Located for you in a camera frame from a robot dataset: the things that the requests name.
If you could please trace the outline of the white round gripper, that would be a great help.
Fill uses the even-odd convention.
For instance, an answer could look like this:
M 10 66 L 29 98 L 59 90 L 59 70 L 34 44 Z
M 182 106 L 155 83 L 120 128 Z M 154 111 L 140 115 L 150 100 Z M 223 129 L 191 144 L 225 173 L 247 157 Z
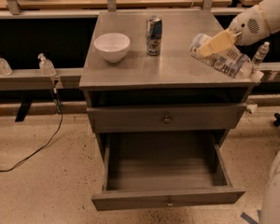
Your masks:
M 201 57 L 208 57 L 231 49 L 234 44 L 239 46 L 252 45 L 270 35 L 265 16 L 259 5 L 255 5 L 237 15 L 226 29 L 213 36 L 197 49 Z

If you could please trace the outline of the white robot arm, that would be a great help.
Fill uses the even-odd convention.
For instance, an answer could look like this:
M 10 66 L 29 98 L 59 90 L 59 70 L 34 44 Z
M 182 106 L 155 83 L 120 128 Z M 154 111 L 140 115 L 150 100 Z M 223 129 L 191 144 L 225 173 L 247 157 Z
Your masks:
M 201 45 L 198 54 L 207 57 L 233 45 L 251 45 L 279 31 L 280 0 L 262 0 L 237 15 L 226 30 Z M 280 224 L 280 150 L 269 172 L 259 224 Z

